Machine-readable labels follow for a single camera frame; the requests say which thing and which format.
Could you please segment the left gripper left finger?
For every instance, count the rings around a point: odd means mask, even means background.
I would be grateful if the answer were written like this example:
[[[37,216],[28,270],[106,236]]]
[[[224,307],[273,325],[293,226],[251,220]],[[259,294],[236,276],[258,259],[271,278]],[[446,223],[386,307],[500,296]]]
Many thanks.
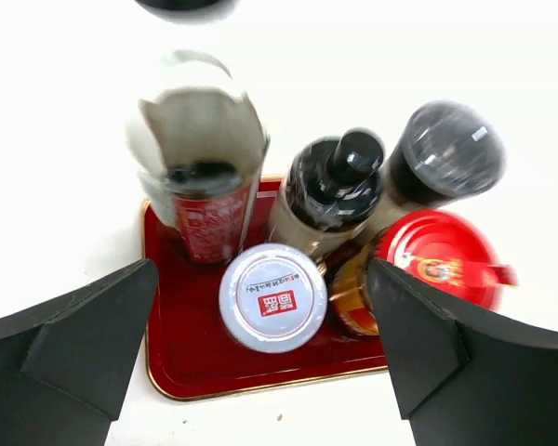
[[[158,285],[142,259],[0,319],[0,445],[102,445]]]

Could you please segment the dark sauce bottle black cap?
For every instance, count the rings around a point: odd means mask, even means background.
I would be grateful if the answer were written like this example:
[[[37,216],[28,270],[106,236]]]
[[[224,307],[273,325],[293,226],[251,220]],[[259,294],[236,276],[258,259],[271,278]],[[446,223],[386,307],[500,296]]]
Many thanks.
[[[155,215],[187,257],[218,264],[236,256],[270,138],[227,66],[188,48],[165,54],[133,92],[125,136]]]

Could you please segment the red lid chili jar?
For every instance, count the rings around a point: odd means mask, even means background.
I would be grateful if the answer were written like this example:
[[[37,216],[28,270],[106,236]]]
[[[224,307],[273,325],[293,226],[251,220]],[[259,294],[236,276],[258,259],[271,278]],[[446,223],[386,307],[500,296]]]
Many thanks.
[[[444,211],[414,211],[366,243],[334,276],[329,301],[355,335],[379,334],[366,286],[373,259],[487,309],[497,307],[503,285],[518,284],[512,267],[498,263],[489,242],[467,220]]]

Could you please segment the small spice jar white lid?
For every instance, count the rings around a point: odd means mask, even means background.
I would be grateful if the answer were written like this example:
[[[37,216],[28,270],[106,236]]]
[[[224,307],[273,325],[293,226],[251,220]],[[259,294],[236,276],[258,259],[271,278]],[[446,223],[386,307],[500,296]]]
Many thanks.
[[[321,328],[327,305],[326,283],[316,263],[280,243],[245,250],[219,285],[219,312],[227,331],[261,353],[304,346]]]

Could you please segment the clear lid salt grinder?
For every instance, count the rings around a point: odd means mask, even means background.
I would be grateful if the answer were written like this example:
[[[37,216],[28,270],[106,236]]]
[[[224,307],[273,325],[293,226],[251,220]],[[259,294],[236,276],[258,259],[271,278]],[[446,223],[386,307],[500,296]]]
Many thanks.
[[[447,100],[422,105],[379,169],[383,192],[354,243],[372,242],[411,212],[491,190],[502,179],[505,164],[502,141],[477,111]]]

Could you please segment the small black dome cap bottle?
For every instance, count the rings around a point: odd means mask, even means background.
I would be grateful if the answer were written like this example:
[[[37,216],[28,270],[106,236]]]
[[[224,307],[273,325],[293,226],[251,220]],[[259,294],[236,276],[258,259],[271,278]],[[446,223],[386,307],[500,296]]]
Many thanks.
[[[312,259],[336,251],[374,213],[383,191],[383,160],[382,141],[359,127],[307,145],[282,180],[269,217],[268,240]]]

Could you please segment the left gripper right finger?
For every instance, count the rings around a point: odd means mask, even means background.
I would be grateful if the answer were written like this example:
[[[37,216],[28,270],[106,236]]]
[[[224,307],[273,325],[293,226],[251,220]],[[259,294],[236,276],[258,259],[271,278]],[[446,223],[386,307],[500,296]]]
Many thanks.
[[[384,260],[366,284],[418,445],[558,445],[558,332],[447,294]]]

